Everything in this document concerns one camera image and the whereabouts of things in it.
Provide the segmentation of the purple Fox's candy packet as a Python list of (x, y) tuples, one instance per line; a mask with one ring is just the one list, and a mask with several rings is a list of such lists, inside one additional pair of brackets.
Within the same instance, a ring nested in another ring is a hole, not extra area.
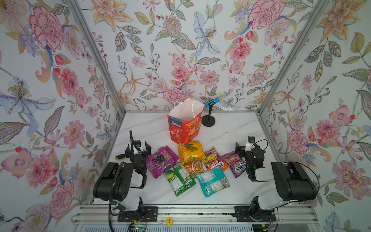
[(235, 178), (240, 177), (245, 172), (246, 162), (234, 151), (221, 156), (221, 158), (229, 165)]

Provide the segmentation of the red paper bag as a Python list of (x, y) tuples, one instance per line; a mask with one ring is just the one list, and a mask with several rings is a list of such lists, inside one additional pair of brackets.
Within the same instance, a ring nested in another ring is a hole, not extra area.
[(204, 106), (192, 98), (174, 103), (174, 108), (168, 114), (168, 126), (173, 142), (188, 143), (195, 139), (200, 131)]

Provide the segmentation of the orange green nut snack packet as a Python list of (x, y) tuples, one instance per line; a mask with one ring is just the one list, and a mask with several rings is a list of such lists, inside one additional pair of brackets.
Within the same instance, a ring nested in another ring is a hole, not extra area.
[(183, 165), (190, 175), (198, 175), (204, 172), (204, 165), (201, 160), (189, 162)]

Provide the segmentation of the purple grape snack packet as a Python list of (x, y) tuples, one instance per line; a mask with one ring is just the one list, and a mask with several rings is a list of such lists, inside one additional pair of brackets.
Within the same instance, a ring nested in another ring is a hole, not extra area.
[(179, 157), (168, 146), (165, 146), (147, 158), (146, 167), (154, 179), (157, 179), (177, 164), (178, 159)]

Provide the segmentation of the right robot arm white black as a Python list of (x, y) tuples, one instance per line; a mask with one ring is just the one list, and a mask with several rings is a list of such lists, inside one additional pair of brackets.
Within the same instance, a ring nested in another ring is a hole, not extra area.
[(313, 200), (318, 187), (313, 183), (300, 162), (273, 161), (264, 166), (265, 150), (257, 143), (235, 143), (235, 153), (246, 161), (247, 177), (252, 182), (267, 182), (273, 189), (255, 196), (248, 209), (235, 207), (236, 216), (249, 216), (253, 221), (270, 219), (275, 210), (290, 203)]

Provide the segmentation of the orange Fox's candy packet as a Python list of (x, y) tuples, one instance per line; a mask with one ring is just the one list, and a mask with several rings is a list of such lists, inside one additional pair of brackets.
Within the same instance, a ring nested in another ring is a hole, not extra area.
[(214, 168), (221, 168), (222, 171), (226, 171), (229, 165), (225, 162), (225, 160), (220, 156), (217, 152), (216, 148), (213, 147), (211, 150), (205, 152), (205, 157), (202, 159), (203, 164), (205, 165), (206, 169), (210, 171)]

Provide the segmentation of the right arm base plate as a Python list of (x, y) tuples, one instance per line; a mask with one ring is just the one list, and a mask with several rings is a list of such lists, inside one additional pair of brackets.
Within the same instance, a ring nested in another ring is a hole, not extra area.
[(274, 211), (262, 210), (259, 207), (253, 209), (250, 206), (235, 206), (233, 217), (238, 222), (276, 222)]

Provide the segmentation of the teal snack packet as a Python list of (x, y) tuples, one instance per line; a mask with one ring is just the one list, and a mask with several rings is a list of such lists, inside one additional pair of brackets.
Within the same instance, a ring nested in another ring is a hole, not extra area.
[(214, 168), (197, 174), (196, 177), (205, 197), (210, 197), (218, 191), (230, 187), (229, 181), (221, 168)]

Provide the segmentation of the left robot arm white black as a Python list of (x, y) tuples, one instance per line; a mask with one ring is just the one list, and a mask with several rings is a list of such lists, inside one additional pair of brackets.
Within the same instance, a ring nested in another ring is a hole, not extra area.
[(115, 156), (115, 161), (106, 165), (93, 188), (96, 199), (107, 201), (121, 211), (138, 211), (143, 200), (130, 192), (142, 189), (147, 182), (146, 160), (151, 155), (151, 146), (141, 141), (131, 142), (125, 153)]

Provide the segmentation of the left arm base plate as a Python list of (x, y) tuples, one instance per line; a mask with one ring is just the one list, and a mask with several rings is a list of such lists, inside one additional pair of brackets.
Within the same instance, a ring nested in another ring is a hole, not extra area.
[(121, 211), (118, 215), (118, 222), (157, 222), (158, 207), (144, 206), (139, 207), (136, 211)]

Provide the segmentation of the yellow orange snack packet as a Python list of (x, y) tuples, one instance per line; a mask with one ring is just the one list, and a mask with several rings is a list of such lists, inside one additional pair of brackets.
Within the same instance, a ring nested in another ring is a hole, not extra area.
[(180, 156), (180, 162), (182, 164), (187, 164), (206, 158), (203, 147), (199, 141), (179, 143), (178, 153)]

